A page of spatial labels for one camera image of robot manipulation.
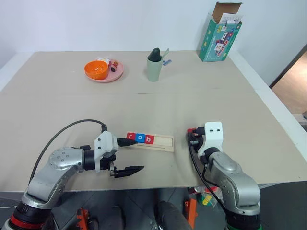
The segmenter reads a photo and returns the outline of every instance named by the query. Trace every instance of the green cup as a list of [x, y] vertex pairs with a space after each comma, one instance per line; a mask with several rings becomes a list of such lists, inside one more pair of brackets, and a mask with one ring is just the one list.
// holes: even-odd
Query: green cup
[[161, 72], [161, 67], [163, 64], [163, 57], [161, 56], [161, 61], [150, 61], [147, 59], [147, 77], [148, 80], [154, 82], [159, 80], [159, 75]]

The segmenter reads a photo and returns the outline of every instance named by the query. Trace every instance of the blue block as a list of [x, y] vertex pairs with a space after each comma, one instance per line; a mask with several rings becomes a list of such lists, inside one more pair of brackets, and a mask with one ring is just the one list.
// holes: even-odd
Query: blue block
[[139, 143], [144, 143], [144, 141], [145, 141], [145, 134], [137, 133], [136, 137], [135, 137], [135, 140], [137, 142], [139, 142]]

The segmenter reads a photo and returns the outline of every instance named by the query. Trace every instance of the pink plate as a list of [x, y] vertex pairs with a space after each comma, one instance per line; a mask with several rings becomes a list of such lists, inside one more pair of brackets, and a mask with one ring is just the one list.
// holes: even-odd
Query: pink plate
[[120, 76], [123, 74], [124, 72], [124, 66], [123, 64], [121, 64], [119, 61], [118, 62], [118, 65], [117, 65], [117, 69], [115, 72], [112, 72], [111, 71], [111, 68], [109, 67], [109, 73], [107, 75], [107, 77], [103, 80], [96, 80], [96, 79], [93, 79], [93, 78], [90, 78], [89, 76], [87, 76], [88, 79], [91, 79], [92, 81], [96, 81], [96, 82], [101, 82], [101, 83], [107, 83], [107, 82], [111, 82], [111, 81], [115, 81], [116, 79], [120, 78]]

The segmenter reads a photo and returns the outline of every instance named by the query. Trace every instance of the white wall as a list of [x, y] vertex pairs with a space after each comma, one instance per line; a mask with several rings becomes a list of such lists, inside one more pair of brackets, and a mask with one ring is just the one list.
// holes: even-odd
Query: white wall
[[[268, 84], [306, 43], [307, 26], [293, 26], [306, 25], [306, 1], [243, 1], [234, 48]], [[195, 50], [215, 2], [1, 0], [0, 67], [20, 51]]]

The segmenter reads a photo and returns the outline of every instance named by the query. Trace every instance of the orange bowl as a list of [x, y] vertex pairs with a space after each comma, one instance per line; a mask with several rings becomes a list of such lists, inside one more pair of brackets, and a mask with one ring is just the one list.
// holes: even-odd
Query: orange bowl
[[84, 67], [85, 74], [92, 79], [103, 80], [108, 74], [108, 65], [104, 61], [91, 61]]

